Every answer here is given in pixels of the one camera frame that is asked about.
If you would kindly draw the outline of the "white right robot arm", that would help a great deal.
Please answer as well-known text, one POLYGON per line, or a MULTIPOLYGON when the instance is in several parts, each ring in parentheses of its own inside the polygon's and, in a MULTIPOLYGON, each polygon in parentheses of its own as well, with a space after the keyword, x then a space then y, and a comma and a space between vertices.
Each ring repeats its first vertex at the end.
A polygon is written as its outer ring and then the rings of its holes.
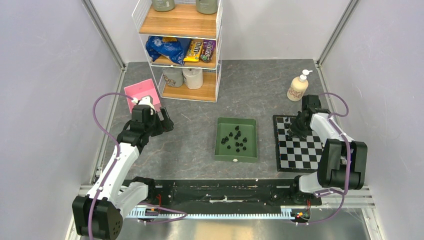
POLYGON ((300 205, 309 195, 316 198, 360 190, 364 186, 368 147, 355 141, 335 122, 335 112, 322 108, 318 95, 308 94, 301 99, 301 111, 288 128, 290 138, 306 139, 314 131, 324 145, 317 170, 298 175, 288 191, 289 200, 300 205))

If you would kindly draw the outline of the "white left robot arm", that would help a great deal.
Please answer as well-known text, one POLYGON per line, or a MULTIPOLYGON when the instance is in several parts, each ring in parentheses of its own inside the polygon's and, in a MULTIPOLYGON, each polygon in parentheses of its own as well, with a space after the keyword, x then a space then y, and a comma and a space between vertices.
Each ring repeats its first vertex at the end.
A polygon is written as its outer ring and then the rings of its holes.
POLYGON ((118 145, 104 172, 85 196, 76 196, 72 212, 76 233, 84 237, 115 240, 124 218, 140 202, 152 204, 157 198, 152 178, 126 176, 151 137, 170 132, 174 123, 165 107, 160 111, 149 105, 135 105, 131 119, 118 134, 118 145))

